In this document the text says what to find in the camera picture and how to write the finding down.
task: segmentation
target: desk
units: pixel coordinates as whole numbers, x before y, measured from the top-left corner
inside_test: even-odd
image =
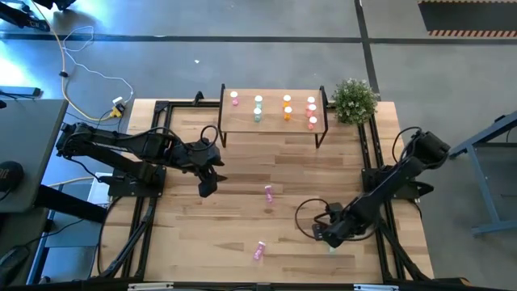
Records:
[[[135,100],[129,134],[150,127],[155,101]],[[397,113],[390,102],[380,102],[377,111],[383,157],[390,164],[391,146],[399,132]],[[145,280],[380,283],[375,238],[344,242],[331,254],[325,243],[306,238],[293,221],[296,207],[306,199],[347,204],[361,191],[359,173],[364,165],[357,127],[338,123],[332,112],[328,118],[326,143],[319,150],[314,148],[313,137],[306,135],[240,133],[232,136],[226,148],[218,141],[226,166],[217,171],[229,179],[205,199],[198,195],[196,177],[168,169],[154,218]],[[216,123],[216,108],[175,108],[171,128],[184,141],[194,141],[206,124]],[[399,140],[396,151],[402,148]],[[265,201],[268,184],[273,187],[273,205]],[[128,239],[134,202],[121,199],[107,219],[104,268]],[[323,207],[317,202],[307,204],[300,212],[302,227],[310,228],[312,217]],[[401,245],[433,277],[417,209],[395,200],[393,211]],[[262,260],[255,262],[252,256],[259,241],[266,243],[266,250]],[[136,250],[133,269],[140,247]],[[389,248],[387,252],[395,273],[393,253]]]

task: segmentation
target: green plant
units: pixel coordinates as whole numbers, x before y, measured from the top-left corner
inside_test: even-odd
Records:
[[[365,80],[342,81],[332,94],[338,120],[346,124],[366,122],[376,112],[377,96]]]

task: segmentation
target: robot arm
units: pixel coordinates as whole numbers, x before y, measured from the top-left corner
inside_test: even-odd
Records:
[[[156,166],[191,172],[200,178],[200,195],[207,197],[217,190],[217,182],[226,178],[218,175],[214,166],[224,166],[215,141],[202,137],[198,141],[184,143],[169,129],[166,133],[150,129],[143,133],[128,135],[96,129],[84,123],[64,124],[63,134],[57,142],[57,155],[67,159],[88,156],[125,173],[124,179],[152,184],[156,179]],[[116,151],[134,154],[142,162],[134,162]],[[101,177],[102,182],[112,184],[121,177]]]
[[[388,170],[387,178],[375,189],[357,196],[344,209],[339,204],[331,204],[331,209],[326,209],[330,215],[330,225],[313,226],[315,230],[320,230],[315,237],[332,247],[338,247],[348,238],[363,234],[379,219],[380,206],[386,200],[393,198],[394,193],[423,171],[441,167],[448,157],[449,149],[450,146],[433,133],[416,132],[404,149],[406,156]]]

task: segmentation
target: wooden table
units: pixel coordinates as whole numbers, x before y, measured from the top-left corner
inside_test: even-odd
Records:
[[[237,93],[238,105],[233,105],[232,92]],[[255,122],[255,96],[263,97],[261,120]],[[289,107],[292,108],[290,120],[284,119],[284,96],[291,96]],[[314,97],[316,110],[312,116],[317,118],[313,129],[309,129],[309,118],[305,115],[307,98]],[[319,148],[328,129],[326,119],[327,104],[325,89],[319,90],[284,90],[284,89],[227,89],[221,88],[221,106],[218,128],[221,131],[221,141],[226,147],[227,133],[284,133],[309,134],[316,137],[316,147]]]
[[[137,99],[128,133],[151,125],[154,99]],[[395,106],[379,102],[376,114],[384,160],[392,163],[391,146],[399,132]],[[172,129],[184,140],[199,139],[206,124],[216,124],[215,108],[176,108]],[[326,143],[314,148],[312,136],[236,134],[221,148],[226,164],[217,171],[229,177],[208,198],[198,195],[198,179],[167,171],[166,189],[158,202],[145,272],[146,280],[380,283],[375,238],[344,242],[335,253],[323,242],[306,238],[293,220],[296,207],[309,198],[346,205],[361,191],[364,167],[356,126],[340,124],[329,112]],[[372,148],[367,131],[370,149]],[[396,146],[400,153],[401,139]],[[272,185],[274,203],[265,201],[264,186]],[[103,267],[120,252],[128,238],[134,199],[123,198],[112,210],[103,234]],[[309,203],[300,211],[303,228],[324,205]],[[393,211],[401,245],[422,271],[433,277],[420,216],[414,205],[395,200]],[[259,241],[264,256],[253,260]],[[140,247],[133,256],[137,265]],[[395,274],[391,249],[390,270]]]

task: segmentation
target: yellow plug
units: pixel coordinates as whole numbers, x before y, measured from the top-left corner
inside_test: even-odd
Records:
[[[110,117],[122,118],[122,112],[119,110],[119,108],[113,106],[113,108],[111,109]]]

